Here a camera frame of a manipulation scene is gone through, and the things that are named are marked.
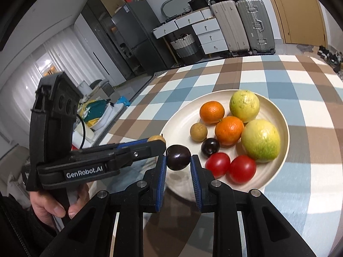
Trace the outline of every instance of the yellow-green citrus fruit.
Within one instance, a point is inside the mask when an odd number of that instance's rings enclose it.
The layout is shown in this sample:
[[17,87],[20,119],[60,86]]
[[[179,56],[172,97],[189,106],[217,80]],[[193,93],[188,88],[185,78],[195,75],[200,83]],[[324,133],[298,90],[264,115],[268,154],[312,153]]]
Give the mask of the yellow-green citrus fruit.
[[281,149],[277,128],[266,120],[248,122],[242,132],[241,142],[247,155],[260,162],[275,159]]
[[260,111],[258,97],[250,91],[237,91],[230,100],[231,114],[247,123],[256,118]]

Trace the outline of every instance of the fruit plate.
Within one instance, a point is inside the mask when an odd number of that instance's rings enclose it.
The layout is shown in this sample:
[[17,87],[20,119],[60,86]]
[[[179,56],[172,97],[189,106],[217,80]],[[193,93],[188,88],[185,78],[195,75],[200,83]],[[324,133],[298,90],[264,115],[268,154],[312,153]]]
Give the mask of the fruit plate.
[[[166,139],[167,147],[174,144],[180,144],[188,147],[192,155],[197,154],[199,156],[201,166],[205,167],[207,158],[200,150],[202,142],[194,142],[190,137],[189,130],[193,124],[201,122],[199,110],[205,102],[220,102],[224,106],[225,116],[229,116],[229,102],[231,96],[236,91],[238,90],[223,90],[209,93],[191,101],[189,104],[178,110],[161,131],[161,134],[163,134],[163,137]],[[230,179],[227,179],[225,175],[219,178],[220,181],[228,184],[231,188],[245,192],[248,192],[253,188],[261,189],[270,183],[283,166],[289,150],[289,129],[284,115],[270,100],[257,93],[255,94],[260,100],[260,112],[256,119],[265,119],[277,128],[281,139],[281,150],[275,160],[268,163],[257,163],[255,176],[245,184],[234,184]],[[215,137],[215,124],[207,125],[207,129],[207,137]],[[238,155],[245,154],[240,140],[233,146],[221,146],[219,151],[228,154],[231,161],[233,161]],[[172,171],[168,168],[166,186],[180,197],[189,201],[195,201],[189,165],[181,171]]]

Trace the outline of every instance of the tangerine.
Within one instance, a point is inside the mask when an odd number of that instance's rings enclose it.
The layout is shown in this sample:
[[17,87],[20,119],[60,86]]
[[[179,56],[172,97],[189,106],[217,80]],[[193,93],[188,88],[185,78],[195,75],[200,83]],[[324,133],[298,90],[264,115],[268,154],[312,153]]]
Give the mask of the tangerine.
[[240,139],[243,129],[244,124],[239,118],[229,116],[216,125],[214,133],[220,144],[231,146]]
[[217,101],[209,101],[200,108],[200,118],[205,124],[215,124],[225,115],[224,107]]

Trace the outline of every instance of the tomato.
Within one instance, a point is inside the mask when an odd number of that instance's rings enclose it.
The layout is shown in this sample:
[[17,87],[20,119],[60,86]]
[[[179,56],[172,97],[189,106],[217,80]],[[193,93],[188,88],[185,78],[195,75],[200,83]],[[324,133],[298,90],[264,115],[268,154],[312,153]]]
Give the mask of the tomato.
[[237,184],[250,181],[256,173],[256,162],[247,155],[236,157],[229,166],[228,175]]
[[231,160],[226,153],[214,153],[207,159],[205,168],[217,179],[224,176],[230,167]]

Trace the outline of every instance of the screw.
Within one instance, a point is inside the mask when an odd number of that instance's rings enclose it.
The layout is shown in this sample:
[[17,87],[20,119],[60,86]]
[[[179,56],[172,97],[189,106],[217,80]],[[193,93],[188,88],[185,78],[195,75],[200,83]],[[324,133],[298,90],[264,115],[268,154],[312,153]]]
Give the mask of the screw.
[[145,187],[146,185],[147,185],[146,181],[141,180],[137,182],[138,187]]
[[211,185],[215,186],[215,187],[220,187],[222,185],[222,182],[217,180],[217,179],[214,179],[212,182],[211,182]]
[[254,197],[260,197],[261,195],[261,192],[259,190],[252,190],[250,193]]
[[101,199],[105,198],[107,196],[107,191],[106,190],[100,190],[97,195]]

